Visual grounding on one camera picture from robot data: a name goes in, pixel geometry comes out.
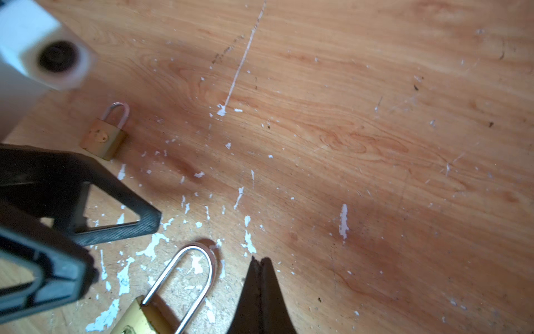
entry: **wooden surface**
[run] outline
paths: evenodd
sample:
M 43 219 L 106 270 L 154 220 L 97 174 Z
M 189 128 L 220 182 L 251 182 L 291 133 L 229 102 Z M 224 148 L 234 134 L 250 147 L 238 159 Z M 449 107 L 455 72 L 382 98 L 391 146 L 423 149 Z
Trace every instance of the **wooden surface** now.
M 215 323 L 203 303 L 188 332 L 225 333 L 246 231 L 280 270 L 299 333 L 534 331 L 533 2 L 268 0 L 224 117 L 262 0 L 40 3 L 99 61 L 8 142 L 82 152 L 95 117 L 127 102 L 129 137 L 101 162 L 125 164 L 123 182 L 174 220 L 153 261 L 136 255 L 151 236 L 90 249 L 110 291 L 100 280 L 2 332 L 85 333 L 115 299 L 120 317 L 176 247 L 206 238 L 221 239 L 225 277 L 208 296 Z M 123 212 L 92 200 L 100 224 Z M 197 292 L 184 288 L 203 284 L 191 265 L 161 293 L 179 316 Z

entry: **round black hole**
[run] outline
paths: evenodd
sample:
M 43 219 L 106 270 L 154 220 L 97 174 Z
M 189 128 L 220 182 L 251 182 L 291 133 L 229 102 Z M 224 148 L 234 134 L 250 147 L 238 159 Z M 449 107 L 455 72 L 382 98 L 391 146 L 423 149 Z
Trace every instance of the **round black hole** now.
M 74 66 L 78 54 L 76 46 L 67 41 L 54 42 L 48 45 L 39 56 L 39 65 L 50 72 L 63 72 Z

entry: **white robot part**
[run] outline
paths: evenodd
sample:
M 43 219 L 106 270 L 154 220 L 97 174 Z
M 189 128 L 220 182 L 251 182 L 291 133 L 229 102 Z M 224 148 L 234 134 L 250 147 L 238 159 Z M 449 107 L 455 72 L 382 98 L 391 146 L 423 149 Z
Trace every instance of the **white robot part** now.
M 0 141 L 47 90 L 79 87 L 96 59 L 35 1 L 0 1 Z

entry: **metal shackle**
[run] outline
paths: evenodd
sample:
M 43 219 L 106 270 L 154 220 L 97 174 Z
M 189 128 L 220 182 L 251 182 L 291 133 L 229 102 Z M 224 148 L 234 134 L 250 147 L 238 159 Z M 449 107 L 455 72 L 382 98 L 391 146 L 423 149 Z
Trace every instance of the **metal shackle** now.
M 213 283 L 215 281 L 215 272 L 217 272 L 217 260 L 215 259 L 214 253 L 205 245 L 201 243 L 190 243 L 188 245 L 185 245 L 182 249 L 180 249 L 174 257 L 170 260 L 169 264 L 165 268 L 165 270 L 161 273 L 160 277 L 156 280 L 154 285 L 152 285 L 149 292 L 146 294 L 145 299 L 143 299 L 143 302 L 141 303 L 141 306 L 147 305 L 152 297 L 156 294 L 158 289 L 163 285 L 167 277 L 170 275 L 172 270 L 176 267 L 178 262 L 180 262 L 180 259 L 185 255 L 185 253 L 189 251 L 199 251 L 201 252 L 206 259 L 208 260 L 208 280 L 206 281 L 206 285 L 204 286 L 204 289 L 200 292 L 197 299 L 193 302 L 187 313 L 185 314 L 184 318 L 180 322 L 180 325 L 178 326 L 178 329 L 175 331 L 175 334 L 180 334 L 184 331 L 185 327 L 189 323 L 189 320 L 191 320 L 191 317 L 199 307 L 200 303 L 204 300 L 204 297 L 207 295 L 209 289 L 213 286 Z
M 117 124 L 117 127 L 119 129 L 122 129 L 122 127 L 124 126 L 124 124 L 128 120 L 128 116 L 130 115 L 130 106 L 126 102 L 125 103 L 122 103 L 122 102 L 113 103 L 111 106 L 109 106 L 106 109 L 106 111 L 102 114 L 102 117 L 100 119 L 103 120 L 103 121 L 106 121 L 106 118 L 109 116 L 109 113 L 111 113 L 111 110 L 113 110 L 113 109 L 115 109 L 117 107 L 120 107 L 120 106 L 124 107 L 124 113 L 122 114 L 122 118 L 121 118 L 119 124 Z

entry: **padlock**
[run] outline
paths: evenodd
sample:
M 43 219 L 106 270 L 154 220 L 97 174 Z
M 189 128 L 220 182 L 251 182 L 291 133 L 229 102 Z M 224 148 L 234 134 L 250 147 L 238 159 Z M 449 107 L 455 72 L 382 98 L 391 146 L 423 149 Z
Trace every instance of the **padlock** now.
M 192 250 L 200 251 L 208 259 L 208 280 L 206 281 L 204 289 L 202 289 L 200 295 L 193 302 L 176 331 L 174 331 L 174 326 L 171 324 L 172 320 L 170 320 L 168 316 L 165 316 L 160 308 L 153 305 L 154 303 L 151 302 L 151 300 L 184 254 Z M 200 243 L 190 243 L 184 246 L 170 260 L 169 264 L 154 285 L 152 285 L 147 295 L 145 297 L 137 297 L 130 307 L 128 307 L 122 318 L 120 318 L 111 331 L 111 334 L 182 333 L 189 323 L 189 320 L 191 320 L 191 317 L 198 309 L 200 303 L 202 303 L 204 297 L 213 286 L 215 272 L 217 272 L 217 261 L 215 260 L 215 255 L 208 247 Z
M 123 106 L 124 114 L 117 126 L 111 125 L 106 122 L 106 118 L 111 113 L 111 110 Z M 115 102 L 109 106 L 101 118 L 95 119 L 93 125 L 89 129 L 89 132 L 83 137 L 80 142 L 80 147 L 84 150 L 100 157 L 104 160 L 110 160 L 122 141 L 126 138 L 126 132 L 122 130 L 122 127 L 128 120 L 130 115 L 130 107 L 126 103 Z

